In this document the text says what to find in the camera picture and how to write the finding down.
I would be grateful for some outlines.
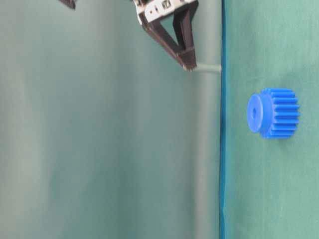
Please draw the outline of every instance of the blue gear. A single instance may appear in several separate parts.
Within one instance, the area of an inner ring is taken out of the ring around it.
[[[290,89],[265,88],[253,94],[247,106],[250,130],[263,138],[289,138],[299,123],[298,98]]]

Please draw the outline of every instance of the green cloth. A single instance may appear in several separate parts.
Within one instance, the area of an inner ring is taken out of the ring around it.
[[[319,238],[319,2],[225,0],[225,13],[225,238]],[[290,139],[248,128],[248,100],[266,87],[299,98]]]
[[[132,2],[1,0],[0,238],[217,239],[219,112],[220,76],[183,71]]]

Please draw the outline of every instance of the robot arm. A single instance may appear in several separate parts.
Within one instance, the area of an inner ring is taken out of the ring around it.
[[[69,8],[75,9],[77,0],[60,1]],[[143,29],[185,70],[193,70],[196,67],[196,56],[191,22],[198,7],[198,0],[133,1]],[[177,42],[160,23],[171,15],[174,16],[173,27]]]
[[[64,3],[71,9],[75,9],[75,3],[77,0],[60,0],[60,2]]]

